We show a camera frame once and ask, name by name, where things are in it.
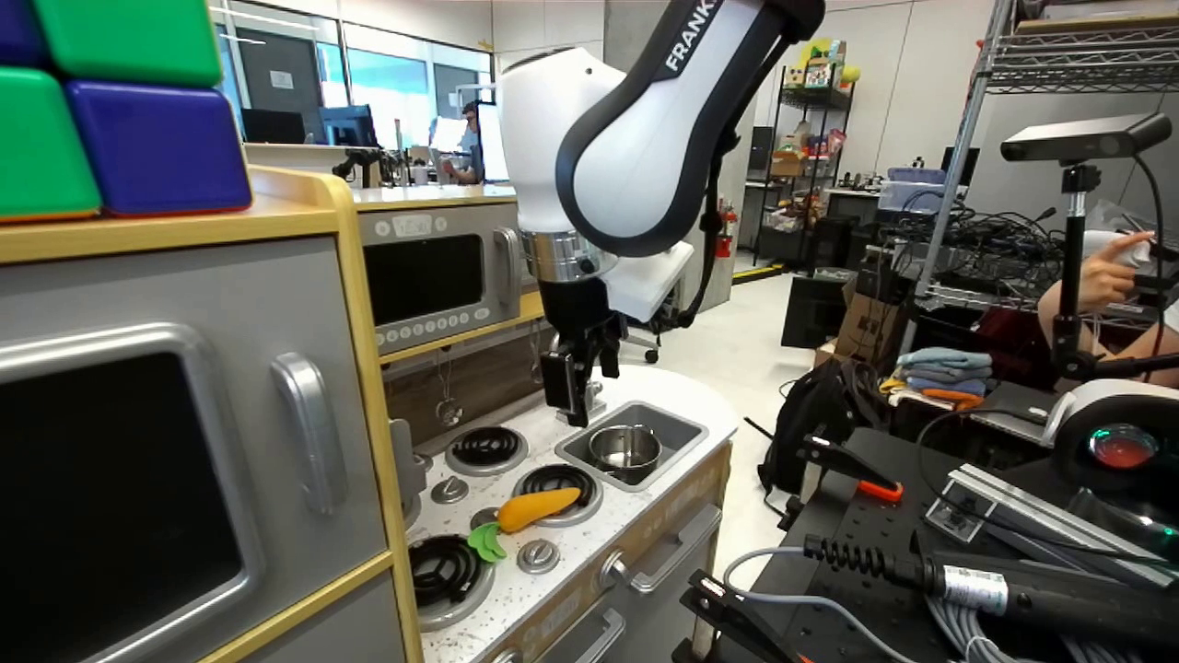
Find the yellow food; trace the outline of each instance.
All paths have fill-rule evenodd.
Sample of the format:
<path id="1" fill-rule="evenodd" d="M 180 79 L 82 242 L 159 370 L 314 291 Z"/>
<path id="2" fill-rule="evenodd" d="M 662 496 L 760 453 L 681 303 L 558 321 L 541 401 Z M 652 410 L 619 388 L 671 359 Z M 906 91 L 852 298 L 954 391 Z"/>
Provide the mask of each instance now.
<path id="1" fill-rule="evenodd" d="M 583 490 L 568 486 L 568 490 L 546 490 L 546 494 L 520 494 L 507 505 L 501 505 L 501 534 L 515 534 L 526 530 L 537 519 L 547 519 L 565 509 L 569 509 L 583 496 Z"/>

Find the purple cube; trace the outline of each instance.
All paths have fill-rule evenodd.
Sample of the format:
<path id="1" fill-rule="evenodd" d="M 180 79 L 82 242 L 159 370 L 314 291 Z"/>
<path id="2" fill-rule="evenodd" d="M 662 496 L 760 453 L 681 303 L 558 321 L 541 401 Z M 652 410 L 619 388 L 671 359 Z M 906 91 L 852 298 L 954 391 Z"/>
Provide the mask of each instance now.
<path id="1" fill-rule="evenodd" d="M 30 0 L 0 0 L 0 61 L 36 61 L 43 56 Z"/>
<path id="2" fill-rule="evenodd" d="M 226 97 L 74 79 L 68 105 L 103 190 L 103 215 L 249 205 L 249 176 Z"/>

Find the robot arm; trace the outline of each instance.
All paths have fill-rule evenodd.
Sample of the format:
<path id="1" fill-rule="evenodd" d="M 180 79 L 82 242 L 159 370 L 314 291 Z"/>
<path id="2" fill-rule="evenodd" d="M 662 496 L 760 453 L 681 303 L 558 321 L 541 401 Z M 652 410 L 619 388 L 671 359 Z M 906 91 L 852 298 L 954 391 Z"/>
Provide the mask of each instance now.
<path id="1" fill-rule="evenodd" d="M 557 346 L 546 401 L 589 423 L 593 364 L 619 377 L 627 321 L 648 325 L 689 261 L 733 126 L 822 0 L 671 0 L 622 78 L 546 51 L 501 78 L 504 160 Z"/>

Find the microwave window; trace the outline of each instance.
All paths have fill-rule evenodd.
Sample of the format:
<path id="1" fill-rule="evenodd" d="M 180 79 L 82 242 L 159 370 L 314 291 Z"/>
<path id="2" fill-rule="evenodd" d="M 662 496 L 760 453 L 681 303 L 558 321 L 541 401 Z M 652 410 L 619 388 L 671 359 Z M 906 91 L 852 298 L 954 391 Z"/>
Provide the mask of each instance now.
<path id="1" fill-rule="evenodd" d="M 363 245 L 374 325 L 410 321 L 483 298 L 483 240 Z"/>
<path id="2" fill-rule="evenodd" d="M 178 353 L 0 384 L 4 658 L 83 658 L 244 572 Z"/>

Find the person's hand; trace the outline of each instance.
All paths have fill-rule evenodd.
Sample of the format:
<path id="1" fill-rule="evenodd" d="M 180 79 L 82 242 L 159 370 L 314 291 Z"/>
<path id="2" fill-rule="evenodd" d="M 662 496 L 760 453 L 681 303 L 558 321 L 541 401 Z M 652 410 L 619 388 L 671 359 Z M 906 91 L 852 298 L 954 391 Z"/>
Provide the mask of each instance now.
<path id="1" fill-rule="evenodd" d="M 1077 314 L 1089 318 L 1111 303 L 1127 303 L 1134 294 L 1134 270 L 1127 256 L 1150 240 L 1154 232 L 1132 232 L 1089 254 L 1078 265 Z"/>

